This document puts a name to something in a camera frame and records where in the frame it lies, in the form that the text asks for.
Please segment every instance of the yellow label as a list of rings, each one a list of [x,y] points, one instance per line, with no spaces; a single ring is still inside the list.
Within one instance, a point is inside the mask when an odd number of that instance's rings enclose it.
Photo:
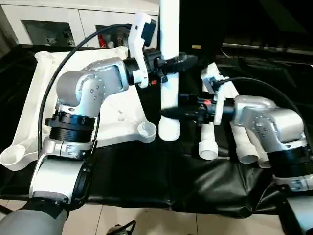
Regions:
[[[192,45],[191,48],[192,49],[201,49],[201,45]]]

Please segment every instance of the red object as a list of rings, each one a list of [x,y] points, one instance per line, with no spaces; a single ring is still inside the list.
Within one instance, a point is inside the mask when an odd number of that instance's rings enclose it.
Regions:
[[[212,103],[212,102],[211,102],[209,99],[206,99],[206,100],[204,101],[204,104],[207,105],[207,106],[210,106],[211,103]]]
[[[98,40],[99,40],[100,48],[107,48],[107,44],[106,44],[106,42],[104,41],[102,35],[98,35]]]

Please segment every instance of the floor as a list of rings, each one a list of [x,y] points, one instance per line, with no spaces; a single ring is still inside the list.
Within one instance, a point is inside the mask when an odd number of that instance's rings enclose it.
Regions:
[[[1,200],[12,210],[24,201]],[[71,212],[62,235],[105,235],[116,224],[136,220],[134,235],[283,235],[274,215],[253,215],[247,219],[230,219],[218,215],[177,213],[160,209],[124,209],[84,205]]]

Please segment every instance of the cabinet door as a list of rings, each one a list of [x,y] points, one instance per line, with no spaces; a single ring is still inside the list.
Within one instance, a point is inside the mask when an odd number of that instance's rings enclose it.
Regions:
[[[84,38],[76,9],[2,6],[19,44],[75,46]]]
[[[118,13],[118,12],[105,12],[105,11],[87,11],[79,10],[79,14],[82,20],[83,29],[86,36],[89,36],[95,31],[103,29],[103,27],[110,26],[112,24],[130,23],[134,21],[134,14],[132,13]],[[158,20],[158,16],[152,16],[152,19]],[[98,37],[94,37],[87,44],[90,47],[104,47],[115,48],[118,46],[127,46],[128,30],[123,28],[112,30],[108,34],[102,34]],[[149,48],[157,47],[157,27],[153,35]]]

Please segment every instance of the black cloth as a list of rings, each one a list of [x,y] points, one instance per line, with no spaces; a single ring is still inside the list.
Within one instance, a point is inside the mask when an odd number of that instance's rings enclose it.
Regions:
[[[0,151],[12,142],[36,67],[34,53],[43,50],[55,52],[67,49],[19,45],[0,61]],[[237,59],[217,61],[224,75],[258,77],[282,87],[297,101],[304,117],[308,118],[312,108],[309,97],[312,68],[258,63]],[[197,68],[181,74],[179,92],[197,93],[201,88],[199,75]],[[236,87],[241,94],[262,95],[284,106],[282,100],[277,100],[266,89],[245,83],[236,83]],[[137,88],[137,91],[147,120],[157,126],[160,118],[160,85]],[[236,162],[234,141],[227,124],[217,127],[215,132],[220,155],[230,156],[232,161],[200,159],[197,154],[199,133],[193,122],[181,123],[180,139],[175,142],[164,142],[157,137],[150,144],[132,141],[97,149],[92,156],[96,165],[88,203],[218,213],[236,218],[248,217],[253,213],[275,214],[275,199],[279,191],[272,182],[271,170]],[[26,200],[35,164],[31,163],[18,172],[0,165],[0,197]]]

